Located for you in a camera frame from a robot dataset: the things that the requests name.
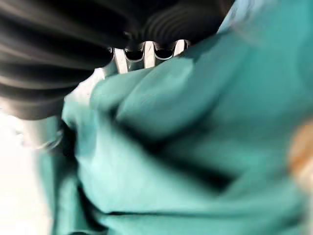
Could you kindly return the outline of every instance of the teal fabric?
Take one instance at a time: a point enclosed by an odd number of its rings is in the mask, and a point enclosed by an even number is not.
[[[52,234],[305,234],[288,152],[313,112],[311,2],[101,81],[90,107],[68,100],[77,162],[39,154]]]

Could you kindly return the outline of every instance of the metal rod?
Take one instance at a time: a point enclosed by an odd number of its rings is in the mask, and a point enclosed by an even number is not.
[[[115,75],[115,74],[118,74],[118,64],[116,61],[115,52],[114,52],[113,48],[111,48],[111,50],[112,50],[112,54],[113,54],[112,60],[108,65],[106,65],[105,67],[102,68],[105,78],[110,77],[110,76]]]
[[[160,45],[157,43],[153,43],[155,54],[155,66],[163,63],[166,60],[171,59],[174,56],[176,43],[177,42],[173,42],[168,45]]]
[[[51,150],[63,138],[61,117],[52,116],[41,120],[21,120],[25,145],[32,149]]]

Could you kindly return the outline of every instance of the black corrugated hose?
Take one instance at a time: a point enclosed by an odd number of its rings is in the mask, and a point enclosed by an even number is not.
[[[1,0],[0,106],[21,119],[59,115],[64,96],[111,61],[112,47],[200,41],[218,29],[231,4]]]

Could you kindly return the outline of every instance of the black hose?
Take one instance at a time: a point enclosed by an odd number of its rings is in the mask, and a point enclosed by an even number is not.
[[[0,106],[22,119],[60,114],[64,96],[111,61],[110,47],[125,48],[128,26],[93,1],[0,1]]]
[[[216,32],[222,2],[233,0],[1,0],[0,107],[23,119],[59,115],[112,47],[194,44]]]

